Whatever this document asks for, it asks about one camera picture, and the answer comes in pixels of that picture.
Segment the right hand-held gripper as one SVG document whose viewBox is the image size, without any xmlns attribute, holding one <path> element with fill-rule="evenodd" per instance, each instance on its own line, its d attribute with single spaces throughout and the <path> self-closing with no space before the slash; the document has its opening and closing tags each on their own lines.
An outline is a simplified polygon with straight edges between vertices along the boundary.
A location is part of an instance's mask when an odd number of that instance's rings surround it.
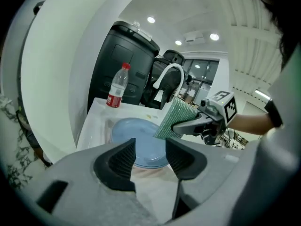
<svg viewBox="0 0 301 226">
<path fill-rule="evenodd" d="M 197 118 L 175 123 L 171 130 L 177 134 L 200 135 L 205 144 L 214 145 L 237 115 L 234 93 L 219 91 L 203 99 L 198 110 Z"/>
</svg>

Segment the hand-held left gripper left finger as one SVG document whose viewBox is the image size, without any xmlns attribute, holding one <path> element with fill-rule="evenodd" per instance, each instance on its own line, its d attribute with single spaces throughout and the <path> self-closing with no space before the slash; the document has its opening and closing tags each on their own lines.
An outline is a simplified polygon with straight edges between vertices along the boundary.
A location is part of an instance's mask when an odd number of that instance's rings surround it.
<svg viewBox="0 0 301 226">
<path fill-rule="evenodd" d="M 30 185 L 37 218 L 45 226 L 155 226 L 130 180 L 135 139 L 72 153 Z"/>
</svg>

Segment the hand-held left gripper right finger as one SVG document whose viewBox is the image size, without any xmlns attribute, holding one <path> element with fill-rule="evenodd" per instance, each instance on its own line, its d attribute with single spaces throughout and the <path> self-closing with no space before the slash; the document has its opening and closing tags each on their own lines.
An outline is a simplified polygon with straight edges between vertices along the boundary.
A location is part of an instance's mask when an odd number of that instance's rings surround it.
<svg viewBox="0 0 301 226">
<path fill-rule="evenodd" d="M 203 204 L 238 163 L 241 150 L 166 139 L 166 158 L 178 178 L 172 219 Z"/>
</svg>

